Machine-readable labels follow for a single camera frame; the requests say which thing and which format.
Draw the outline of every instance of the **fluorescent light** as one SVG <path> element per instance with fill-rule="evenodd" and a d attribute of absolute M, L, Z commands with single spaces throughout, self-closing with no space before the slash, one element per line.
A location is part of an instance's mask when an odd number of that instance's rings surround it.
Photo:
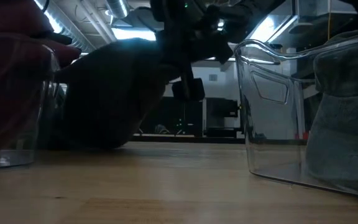
<path fill-rule="evenodd" d="M 280 36 L 286 29 L 289 28 L 290 25 L 292 25 L 296 20 L 298 19 L 298 16 L 292 17 L 284 26 L 282 26 L 271 38 L 269 38 L 268 42 L 271 42 L 275 40 L 278 36 Z"/>
<path fill-rule="evenodd" d="M 266 42 L 274 33 L 274 21 L 270 16 L 256 28 L 255 32 L 251 35 L 250 39 Z"/>
<path fill-rule="evenodd" d="M 114 35 L 118 40 L 142 38 L 146 40 L 155 40 L 155 34 L 149 30 L 124 30 L 118 28 L 112 28 Z"/>
<path fill-rule="evenodd" d="M 215 57 L 211 57 L 211 58 L 207 58 L 207 59 L 205 59 L 205 60 L 216 60 L 216 58 L 215 58 Z M 235 59 L 235 58 L 229 58 L 227 61 L 228 61 L 228 62 L 235 62 L 236 59 Z"/>
<path fill-rule="evenodd" d="M 35 1 L 35 3 L 37 3 L 37 5 L 38 5 L 38 7 L 39 7 L 40 9 L 42 9 L 42 8 L 44 7 L 44 6 L 41 5 L 41 3 L 39 3 L 37 0 L 34 0 L 34 1 Z M 55 33 L 60 33 L 60 32 L 63 30 L 63 28 L 59 25 L 59 23 L 49 14 L 48 11 L 45 12 L 45 15 L 48 17 L 49 23 L 50 23 L 50 25 L 52 26 L 53 31 L 54 31 Z"/>

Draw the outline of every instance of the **white wall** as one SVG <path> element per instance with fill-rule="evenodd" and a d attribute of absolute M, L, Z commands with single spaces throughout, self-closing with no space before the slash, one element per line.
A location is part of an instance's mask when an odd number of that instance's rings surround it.
<path fill-rule="evenodd" d="M 225 72 L 221 72 L 219 68 L 193 67 L 193 74 L 195 78 L 203 80 L 206 97 L 225 98 L 227 90 Z M 217 74 L 218 80 L 215 82 L 210 81 L 210 74 Z M 166 87 L 164 96 L 173 96 L 171 85 Z"/>
<path fill-rule="evenodd" d="M 193 67 L 193 74 L 195 78 L 201 78 L 203 80 L 206 97 L 237 100 L 237 102 L 240 103 L 236 66 L 233 62 L 228 63 L 230 63 L 230 66 L 225 72 L 222 72 L 219 67 Z M 218 80 L 210 81 L 210 74 L 216 74 Z M 173 96 L 172 85 L 166 87 L 164 96 Z M 233 128 L 239 126 L 239 117 L 225 118 L 225 127 Z"/>

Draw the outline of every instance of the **ceiling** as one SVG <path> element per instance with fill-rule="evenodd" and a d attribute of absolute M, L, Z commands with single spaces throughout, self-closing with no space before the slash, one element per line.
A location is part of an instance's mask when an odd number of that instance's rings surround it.
<path fill-rule="evenodd" d="M 38 1 L 40 5 L 44 5 L 46 0 L 36 0 L 36 1 Z M 86 42 L 87 45 L 91 46 L 91 47 L 87 47 L 85 52 L 89 52 L 93 49 L 98 49 L 108 43 L 105 39 L 103 39 L 101 34 L 95 29 L 94 25 L 92 25 L 92 23 L 90 23 L 90 20 L 86 17 L 82 8 L 77 5 L 77 3 L 82 0 L 50 0 L 50 1 L 51 1 L 51 4 L 48 9 L 49 13 L 53 14 L 56 11 L 60 11 L 60 15 L 61 15 L 59 17 L 60 22 L 62 22 L 65 26 L 67 26 L 67 23 L 70 23 L 69 29 L 71 31 L 76 31 L 75 34 L 73 32 L 73 36 L 74 37 L 80 36 L 82 42 Z M 96 9 L 97 13 L 103 20 L 103 23 L 105 23 L 108 30 L 110 30 L 111 18 L 110 18 L 110 16 L 108 16 L 105 13 L 107 10 L 107 7 L 105 5 L 106 1 L 105 0 L 87 0 L 87 1 L 89 1 L 89 3 L 94 7 L 94 9 Z M 204 0 L 204 2 L 206 4 L 208 4 L 208 3 L 232 4 L 237 1 L 238 0 Z M 337 2 L 339 2 L 338 0 L 306 0 L 306 2 L 309 2 L 309 1 L 316 1 L 316 2 L 333 1 L 332 7 L 336 6 Z M 305 2 L 305 1 L 304 0 L 296 0 L 296 2 Z M 134 9 L 141 7 L 141 6 L 147 6 L 147 7 L 149 6 L 148 0 L 128 0 L 128 3 Z M 275 26 L 276 25 L 281 26 L 282 23 L 288 19 L 288 16 L 294 15 L 294 10 L 295 9 L 293 6 L 293 1 L 287 0 L 281 6 L 276 8 L 270 14 L 269 17 L 274 19 Z M 308 9 L 307 11 L 315 12 L 316 10 Z M 148 16 L 145 15 L 145 17 L 151 18 L 152 17 L 151 13 L 148 11 L 147 11 L 147 13 L 149 13 L 149 15 Z M 337 17 L 334 16 L 333 18 L 334 18 L 334 20 L 338 20 L 339 22 L 346 22 L 347 20 L 349 20 L 349 16 L 338 17 L 338 18 L 343 18 L 343 19 L 336 19 Z M 291 26 L 289 26 L 282 33 L 282 35 L 280 35 L 279 38 L 276 38 L 276 40 L 273 42 L 273 44 L 284 44 L 284 45 L 286 45 L 286 47 L 299 47 L 299 46 L 291 46 L 291 45 L 293 45 L 293 43 L 300 43 L 300 45 L 308 44 L 308 43 L 303 43 L 300 40 L 305 39 L 305 36 L 306 36 L 306 39 L 310 39 L 309 37 L 310 37 L 310 33 L 312 31 L 314 33 L 317 33 L 317 32 L 320 32 L 321 30 L 326 30 L 325 26 L 327 24 L 327 22 L 326 22 L 327 19 L 325 19 L 325 21 L 324 21 L 324 17 L 319 18 L 319 17 L 314 16 L 313 18 L 314 18 L 313 22 L 311 22 L 311 23 L 314 24 L 315 21 L 317 21 L 317 22 L 320 21 L 319 24 L 322 24 L 322 26 L 314 26 L 315 29 L 310 29 L 310 32 L 307 32 L 304 34 L 297 34 L 297 35 L 292 35 L 292 34 L 288 33 L 288 31 L 291 29 Z M 119 30 L 122 30 L 122 29 L 134 30 L 133 27 L 130 26 L 128 23 L 125 23 L 122 21 L 116 21 L 114 23 L 114 27 L 120 28 Z"/>

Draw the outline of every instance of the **ceiling light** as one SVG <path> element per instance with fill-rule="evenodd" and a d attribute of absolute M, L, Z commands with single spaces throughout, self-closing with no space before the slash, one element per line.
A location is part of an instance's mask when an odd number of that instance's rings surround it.
<path fill-rule="evenodd" d="M 216 57 L 211 57 L 211 58 L 207 58 L 207 59 L 205 59 L 205 60 L 216 60 Z M 235 62 L 236 61 L 236 59 L 235 58 L 229 58 L 228 60 L 227 60 L 228 62 Z"/>
<path fill-rule="evenodd" d="M 278 36 L 280 36 L 286 29 L 289 28 L 290 25 L 292 25 L 296 20 L 298 19 L 298 16 L 292 17 L 284 26 L 282 26 L 271 38 L 269 38 L 268 42 L 273 41 Z"/>
<path fill-rule="evenodd" d="M 255 32 L 251 35 L 250 39 L 266 42 L 274 33 L 274 21 L 268 16 L 266 19 L 256 28 Z"/>
<path fill-rule="evenodd" d="M 129 30 L 129 29 L 112 28 L 112 31 L 114 32 L 114 35 L 118 40 L 131 39 L 131 38 L 155 40 L 155 34 L 149 30 Z"/>

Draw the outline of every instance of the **black equipment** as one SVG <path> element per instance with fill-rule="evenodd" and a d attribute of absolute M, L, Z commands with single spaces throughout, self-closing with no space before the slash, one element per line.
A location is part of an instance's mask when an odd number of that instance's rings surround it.
<path fill-rule="evenodd" d="M 261 6 L 259 1 L 249 0 L 231 7 L 206 7 L 201 0 L 150 0 L 154 19 L 164 23 L 164 30 L 155 34 L 163 53 L 162 63 L 174 65 L 181 72 L 181 81 L 172 86 L 175 98 L 199 101 L 205 97 L 203 83 L 194 79 L 191 63 L 211 57 L 221 64 L 227 62 L 233 55 L 228 42 L 244 40 L 284 0 L 269 2 Z M 220 19 L 225 21 L 221 31 Z"/>

